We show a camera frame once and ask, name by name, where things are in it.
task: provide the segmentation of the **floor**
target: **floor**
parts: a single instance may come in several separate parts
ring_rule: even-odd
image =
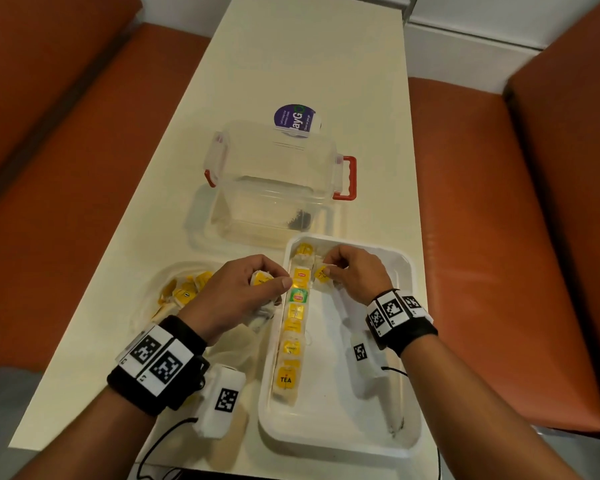
[[[12,478],[35,455],[27,450],[10,449],[8,444],[38,386],[40,377],[40,374],[32,372],[0,367],[0,480]],[[541,430],[541,433],[547,443],[585,480],[600,480],[600,440],[551,430]],[[147,473],[159,480],[167,473],[167,469],[150,467]],[[204,477],[225,478],[216,475]],[[129,475],[130,480],[135,478],[136,469]],[[442,478],[453,479],[445,465],[442,466]]]

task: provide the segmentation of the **purple sticker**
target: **purple sticker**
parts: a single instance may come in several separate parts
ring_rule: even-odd
[[[302,104],[287,104],[276,111],[273,121],[281,128],[309,131],[315,111]]]

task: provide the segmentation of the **wrist strap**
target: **wrist strap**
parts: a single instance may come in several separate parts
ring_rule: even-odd
[[[395,288],[380,293],[369,304],[367,325],[381,349],[389,347],[398,355],[415,339],[438,334],[433,319],[416,298]]]
[[[118,356],[109,386],[145,413],[178,409],[204,385],[207,343],[174,315],[147,327]]]

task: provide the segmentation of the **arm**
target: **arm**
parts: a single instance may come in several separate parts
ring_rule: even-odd
[[[332,279],[364,305],[393,288],[378,257],[338,246],[324,260]],[[579,480],[579,476],[435,335],[400,354],[431,434],[458,479]]]
[[[249,286],[254,271],[276,276]],[[291,278],[262,255],[226,263],[178,316],[208,344],[242,322],[245,314],[291,287]],[[104,390],[14,480],[124,480],[156,418]]]

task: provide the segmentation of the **tabletop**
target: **tabletop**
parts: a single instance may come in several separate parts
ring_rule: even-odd
[[[282,250],[223,240],[208,226],[216,190],[203,160],[231,120],[272,124],[304,104],[320,132],[358,160],[358,197],[337,206],[335,236],[405,252],[426,303],[402,17],[356,0],[232,0],[104,253],[10,446],[44,448],[105,385],[134,333],[142,290],[177,262],[226,261]],[[180,428],[149,463],[280,479],[437,478],[428,428],[408,461],[279,444],[258,425],[264,354],[254,357],[236,418],[222,440]],[[148,440],[181,412],[163,413]]]

